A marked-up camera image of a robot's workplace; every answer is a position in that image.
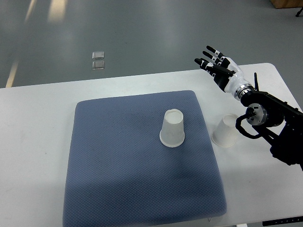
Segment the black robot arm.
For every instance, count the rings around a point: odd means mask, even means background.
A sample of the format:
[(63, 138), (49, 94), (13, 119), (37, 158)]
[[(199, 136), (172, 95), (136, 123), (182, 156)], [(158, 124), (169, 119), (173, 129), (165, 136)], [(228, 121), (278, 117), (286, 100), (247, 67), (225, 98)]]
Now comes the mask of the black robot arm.
[(255, 86), (239, 93), (247, 108), (236, 120), (236, 129), (250, 139), (264, 138), (272, 156), (286, 164), (303, 166), (303, 113)]

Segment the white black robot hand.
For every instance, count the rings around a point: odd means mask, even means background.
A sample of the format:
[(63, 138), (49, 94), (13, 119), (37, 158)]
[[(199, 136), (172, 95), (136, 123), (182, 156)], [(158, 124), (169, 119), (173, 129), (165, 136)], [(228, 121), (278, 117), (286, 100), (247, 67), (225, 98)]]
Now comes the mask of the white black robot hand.
[(208, 51), (203, 51), (203, 55), (208, 59), (196, 58), (195, 63), (213, 77), (223, 92), (240, 100), (245, 93), (253, 90), (253, 86), (244, 78), (243, 71), (230, 57), (211, 46), (206, 48)]

